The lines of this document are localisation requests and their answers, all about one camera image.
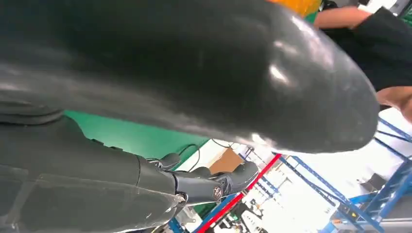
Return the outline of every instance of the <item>wire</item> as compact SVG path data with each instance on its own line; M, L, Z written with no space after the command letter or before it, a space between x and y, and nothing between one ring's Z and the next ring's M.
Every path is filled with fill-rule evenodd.
M224 146L224 145L218 143L217 141L215 141L215 139L213 139L213 138L211 138L210 140L212 140L214 143L218 144L219 146L221 146L221 147L223 147L223 148L231 148L232 150L233 150L232 145L235 144L234 142L232 142L232 144L229 144L229 145L227 145L227 146Z
M198 157L197 157L197 161L195 162L195 164L188 170L188 172L191 172L193 169L194 169L194 167L199 163L199 161L200 161L200 148L199 148L199 146L198 145L196 145L196 144L189 144L189 145L187 145L185 148L183 148L183 150L179 153L179 156L180 155L182 155L183 154L183 152L185 152L188 148L190 148L190 147L195 147L196 149L197 149L197 152L198 152Z

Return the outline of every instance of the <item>red bar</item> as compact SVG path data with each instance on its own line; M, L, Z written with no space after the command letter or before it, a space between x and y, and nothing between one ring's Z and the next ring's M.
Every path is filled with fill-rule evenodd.
M282 156L282 154L276 154L276 156L262 169L262 171L257 175L256 179L250 183L247 190L251 190L253 186L262 178L262 176L275 164L275 162ZM238 203L244 197L243 193L239 193L235 198L233 198L222 210L220 210L213 218L211 218L205 225L199 229L198 233L204 233L212 223L216 222L220 217L222 217L227 211L229 211L236 203Z

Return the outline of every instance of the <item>green wall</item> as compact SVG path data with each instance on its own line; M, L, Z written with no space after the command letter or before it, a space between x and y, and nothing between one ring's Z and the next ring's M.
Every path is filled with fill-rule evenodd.
M87 138L145 158L162 158L171 152L179 153L187 144L194 143L201 147L208 141L208 138L197 135L102 116L73 111L67 111L66 115L80 125ZM182 154L182 162L195 152L195 147L188 148Z

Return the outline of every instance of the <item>orange object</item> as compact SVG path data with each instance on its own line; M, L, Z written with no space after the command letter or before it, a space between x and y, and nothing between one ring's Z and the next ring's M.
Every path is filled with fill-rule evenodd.
M321 0L269 0L270 2L279 3L295 11L302 17L306 17L319 9Z

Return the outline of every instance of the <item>logo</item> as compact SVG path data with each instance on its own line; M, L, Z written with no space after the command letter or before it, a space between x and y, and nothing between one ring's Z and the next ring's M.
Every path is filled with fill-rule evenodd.
M216 187L213 189L213 198L217 200L217 199L219 199L221 196L222 196L222 188L219 187L219 186L216 186Z

